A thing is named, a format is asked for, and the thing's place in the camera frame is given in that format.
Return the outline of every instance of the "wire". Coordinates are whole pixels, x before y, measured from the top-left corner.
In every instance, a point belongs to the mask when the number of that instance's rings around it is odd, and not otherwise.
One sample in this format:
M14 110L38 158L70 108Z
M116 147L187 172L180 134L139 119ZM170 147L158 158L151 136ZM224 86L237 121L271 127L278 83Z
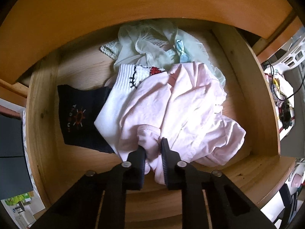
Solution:
M289 97L285 98L284 100L278 98L276 92L275 92L275 89L274 89L274 83L273 83L273 76L274 76L274 68L273 66L270 64L270 62L268 61L267 63L268 65L270 65L270 69L271 69L271 83L272 83L272 88L273 88L273 92L274 92L274 95L277 97L277 99L279 99L280 101L285 101L285 100L288 100L290 97L294 96L297 92L299 92L299 90L301 89L301 87L303 86L303 83L304 83L304 80L305 80L305 75L303 77L303 80L302 80L302 83L300 85L300 87Z

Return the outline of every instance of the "screw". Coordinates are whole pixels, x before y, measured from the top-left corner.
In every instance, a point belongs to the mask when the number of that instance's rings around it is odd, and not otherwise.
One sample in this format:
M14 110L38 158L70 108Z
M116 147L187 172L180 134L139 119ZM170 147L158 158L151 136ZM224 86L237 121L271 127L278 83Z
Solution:
M121 165L122 165L124 168L128 168L128 167L130 167L130 166L132 165L132 163L131 163L131 162L128 162L128 161L125 161L125 162L123 162Z
M85 175L88 177L93 177L95 174L96 172L94 170L87 170Z
M179 166L179 167L185 167L185 166L187 166L187 162L184 162L184 161L179 161L178 163L177 163L177 166Z
M214 176L217 176L217 177L221 177L222 176L222 172L220 171L220 170L213 170L212 171L212 174L214 175Z

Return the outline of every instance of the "pink object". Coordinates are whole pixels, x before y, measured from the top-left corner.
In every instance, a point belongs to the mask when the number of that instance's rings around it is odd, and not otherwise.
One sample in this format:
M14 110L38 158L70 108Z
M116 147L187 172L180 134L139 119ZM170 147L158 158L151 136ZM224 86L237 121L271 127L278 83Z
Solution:
M159 142L186 162L198 161L214 167L224 165L240 149L245 130L221 114L226 93L203 63L174 65L145 79L133 94L120 120L121 137L117 151L123 161L137 149L145 148L155 181L164 184Z
M302 182L302 176L299 174L295 174L291 182L291 187L298 188L301 186L301 182Z

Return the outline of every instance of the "clothing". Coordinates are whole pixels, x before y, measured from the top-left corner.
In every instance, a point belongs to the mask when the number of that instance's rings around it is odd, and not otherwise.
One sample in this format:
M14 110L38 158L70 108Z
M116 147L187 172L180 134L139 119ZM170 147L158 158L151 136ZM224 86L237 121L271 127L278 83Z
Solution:
M65 144L114 153L94 126L110 88L82 91L69 85L59 85L57 90L59 123Z
M162 184L159 143L163 137L186 162L207 156L212 162L206 161L208 166L225 164L245 136L235 121L219 114L225 98L218 79L203 63L176 64L169 73L151 76L138 86L122 115L117 152L126 161L138 145L144 147L155 181ZM217 142L215 146L204 140L206 134L207 139ZM224 146L226 154L216 149Z
M122 113L142 80L165 71L156 67L122 64L109 97L98 114L94 125L115 153L120 138L119 121Z
M197 61L205 63L211 73L225 86L225 77L214 67L201 42L177 28L166 19L143 20L122 25L118 39L101 46L101 51L116 60L113 68L118 71L126 59L133 64L164 68L169 70L173 64Z

